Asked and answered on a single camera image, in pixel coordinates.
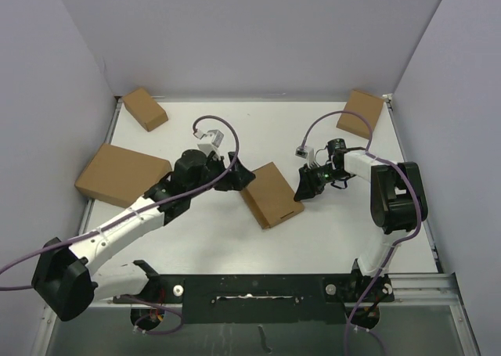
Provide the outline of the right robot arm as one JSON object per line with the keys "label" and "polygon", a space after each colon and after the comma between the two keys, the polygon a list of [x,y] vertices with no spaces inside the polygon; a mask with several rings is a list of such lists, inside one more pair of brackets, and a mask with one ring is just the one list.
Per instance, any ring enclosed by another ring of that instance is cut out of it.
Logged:
{"label": "right robot arm", "polygon": [[325,186],[343,190],[352,178],[369,183],[369,209],[380,229],[366,250],[355,260],[359,273],[348,280],[348,291],[357,300],[374,294],[378,279],[386,271],[398,244],[406,241],[427,217],[427,202],[420,170],[414,162],[395,163],[369,153],[362,147],[348,148],[342,138],[326,145],[328,160],[319,164],[314,150],[299,146],[295,155],[306,160],[298,170],[299,184],[294,201],[310,200]]}

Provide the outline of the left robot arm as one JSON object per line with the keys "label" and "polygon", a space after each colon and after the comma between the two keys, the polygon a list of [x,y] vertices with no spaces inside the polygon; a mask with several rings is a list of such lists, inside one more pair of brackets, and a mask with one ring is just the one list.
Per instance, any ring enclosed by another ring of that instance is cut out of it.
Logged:
{"label": "left robot arm", "polygon": [[211,189],[244,190],[256,176],[235,152],[229,159],[225,164],[215,153],[186,150],[173,171],[115,218],[65,242],[49,240],[41,249],[32,288],[64,322],[79,316],[94,300],[122,294],[142,302],[153,300],[159,282],[137,264],[128,263],[109,275],[100,275],[100,268],[126,246],[185,213],[192,198]]}

